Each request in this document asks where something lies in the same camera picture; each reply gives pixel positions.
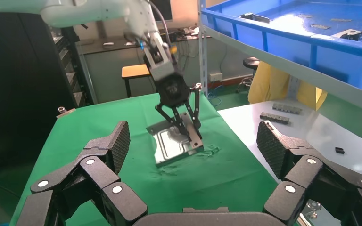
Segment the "yellow cloth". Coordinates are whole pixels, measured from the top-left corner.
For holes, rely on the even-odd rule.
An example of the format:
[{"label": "yellow cloth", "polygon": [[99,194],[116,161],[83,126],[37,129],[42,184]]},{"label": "yellow cloth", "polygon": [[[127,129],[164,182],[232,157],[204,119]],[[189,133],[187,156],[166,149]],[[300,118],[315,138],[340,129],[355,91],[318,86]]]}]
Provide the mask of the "yellow cloth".
[{"label": "yellow cloth", "polygon": [[[249,103],[284,99],[288,92],[289,77],[290,75],[284,71],[261,61],[250,86]],[[305,81],[300,81],[297,92],[299,102],[317,111],[326,97],[326,91]]]}]

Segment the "computer monitor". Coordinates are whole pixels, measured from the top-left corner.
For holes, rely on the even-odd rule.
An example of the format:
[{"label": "computer monitor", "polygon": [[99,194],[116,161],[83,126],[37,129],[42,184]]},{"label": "computer monitor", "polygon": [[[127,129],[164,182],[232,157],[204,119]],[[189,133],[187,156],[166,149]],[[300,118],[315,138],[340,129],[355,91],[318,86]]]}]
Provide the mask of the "computer monitor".
[{"label": "computer monitor", "polygon": [[[170,4],[170,0],[151,0],[153,2],[154,5],[157,6],[157,8],[159,8],[160,13],[163,15],[163,18],[165,20],[172,20],[173,16],[171,14],[171,4]],[[155,17],[156,21],[161,21],[160,17],[157,15],[156,11],[154,9],[153,10],[153,16]]]}]

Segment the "white table surface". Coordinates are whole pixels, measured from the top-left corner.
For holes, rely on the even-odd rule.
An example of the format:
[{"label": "white table surface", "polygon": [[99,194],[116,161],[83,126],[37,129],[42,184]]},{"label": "white table surface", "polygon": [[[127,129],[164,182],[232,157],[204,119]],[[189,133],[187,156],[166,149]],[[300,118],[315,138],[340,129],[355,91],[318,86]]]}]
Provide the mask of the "white table surface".
[{"label": "white table surface", "polygon": [[[299,115],[276,111],[272,109],[274,103],[299,107],[303,111]],[[277,181],[280,180],[275,177],[256,144],[262,112],[290,118],[288,125],[276,122],[273,125],[286,136],[307,140],[327,159],[362,174],[362,139],[300,102],[284,99],[219,111],[232,131]],[[336,153],[335,147],[342,147],[345,154]],[[318,218],[312,220],[316,226],[340,225],[324,208],[318,214]]]}]

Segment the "black cabinet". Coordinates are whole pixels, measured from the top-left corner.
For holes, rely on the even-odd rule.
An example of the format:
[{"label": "black cabinet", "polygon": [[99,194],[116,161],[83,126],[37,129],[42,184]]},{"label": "black cabinet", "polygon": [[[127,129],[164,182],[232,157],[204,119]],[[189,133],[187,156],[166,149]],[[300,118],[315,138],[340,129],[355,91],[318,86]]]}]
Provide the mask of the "black cabinet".
[{"label": "black cabinet", "polygon": [[39,15],[0,13],[0,166],[35,160],[57,108],[89,103],[76,79],[78,55],[64,40],[54,40]]}]

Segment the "power outlet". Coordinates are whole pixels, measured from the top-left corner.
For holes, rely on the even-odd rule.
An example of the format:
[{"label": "power outlet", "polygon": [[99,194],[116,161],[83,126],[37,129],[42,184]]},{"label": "power outlet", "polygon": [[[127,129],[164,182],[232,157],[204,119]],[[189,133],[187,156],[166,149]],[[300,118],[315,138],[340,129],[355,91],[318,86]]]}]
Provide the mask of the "power outlet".
[{"label": "power outlet", "polygon": [[210,81],[222,81],[222,73],[214,73],[214,74],[210,74]]}]

